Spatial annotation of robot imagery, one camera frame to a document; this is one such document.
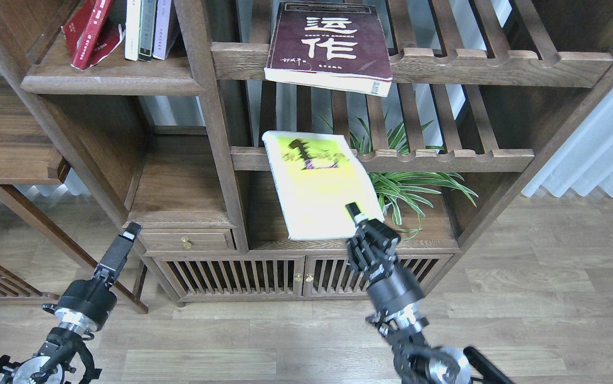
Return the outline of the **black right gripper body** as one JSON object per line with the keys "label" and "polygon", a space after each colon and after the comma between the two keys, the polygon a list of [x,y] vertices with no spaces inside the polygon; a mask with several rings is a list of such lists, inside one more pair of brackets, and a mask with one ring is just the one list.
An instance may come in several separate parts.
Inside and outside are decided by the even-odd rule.
{"label": "black right gripper body", "polygon": [[355,219],[354,224],[355,234],[346,241],[349,265],[367,280],[373,307],[385,321],[413,316],[424,294],[409,268],[399,262],[396,247],[401,237],[377,219]]}

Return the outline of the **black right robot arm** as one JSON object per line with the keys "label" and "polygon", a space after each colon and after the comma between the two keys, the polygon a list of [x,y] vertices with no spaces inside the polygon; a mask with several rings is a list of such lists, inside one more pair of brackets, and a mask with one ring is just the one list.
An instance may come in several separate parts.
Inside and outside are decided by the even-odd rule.
{"label": "black right robot arm", "polygon": [[511,379],[474,347],[431,347],[420,312],[424,293],[398,259],[401,240],[394,229],[366,217],[356,203],[346,206],[356,232],[347,240],[349,265],[368,281],[375,313],[367,322],[389,343],[393,365],[403,383],[510,383]]}

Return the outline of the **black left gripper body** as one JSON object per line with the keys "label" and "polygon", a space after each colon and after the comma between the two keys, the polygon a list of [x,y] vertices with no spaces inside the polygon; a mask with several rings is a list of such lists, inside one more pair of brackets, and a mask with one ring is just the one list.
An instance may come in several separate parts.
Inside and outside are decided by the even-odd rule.
{"label": "black left gripper body", "polygon": [[53,309],[61,327],[73,332],[102,330],[117,300],[110,289],[133,243],[134,236],[117,236],[95,268],[92,279],[75,280],[69,285]]}

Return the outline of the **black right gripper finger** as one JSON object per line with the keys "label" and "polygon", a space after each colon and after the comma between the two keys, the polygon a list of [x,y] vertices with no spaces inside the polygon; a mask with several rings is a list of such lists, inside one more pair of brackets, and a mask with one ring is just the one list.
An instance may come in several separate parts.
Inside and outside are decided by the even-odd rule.
{"label": "black right gripper finger", "polygon": [[368,220],[368,216],[361,212],[360,207],[357,203],[348,203],[345,205],[345,208],[355,225],[359,225],[362,221]]}

